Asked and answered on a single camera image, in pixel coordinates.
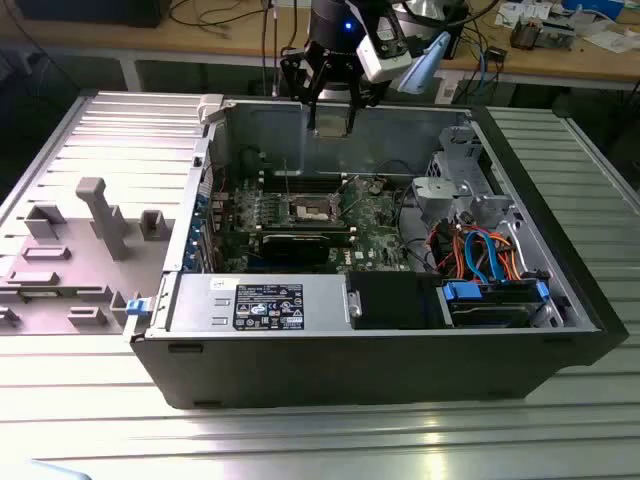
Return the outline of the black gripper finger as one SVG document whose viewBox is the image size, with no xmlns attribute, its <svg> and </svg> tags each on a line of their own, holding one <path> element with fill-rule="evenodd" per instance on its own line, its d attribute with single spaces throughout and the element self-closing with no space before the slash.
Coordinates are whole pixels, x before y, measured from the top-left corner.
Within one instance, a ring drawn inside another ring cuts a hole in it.
<svg viewBox="0 0 640 480">
<path fill-rule="evenodd" d="M 379 103 L 375 90 L 360 89 L 360 80 L 351 79 L 348 82 L 350 101 L 345 122 L 345 134 L 350 135 L 353 131 L 356 114 L 366 107 L 374 107 Z"/>
<path fill-rule="evenodd" d="M 308 130 L 316 128 L 317 101 L 326 85 L 325 53 L 323 47 L 284 48 L 280 59 L 290 98 L 308 108 Z"/>
</svg>

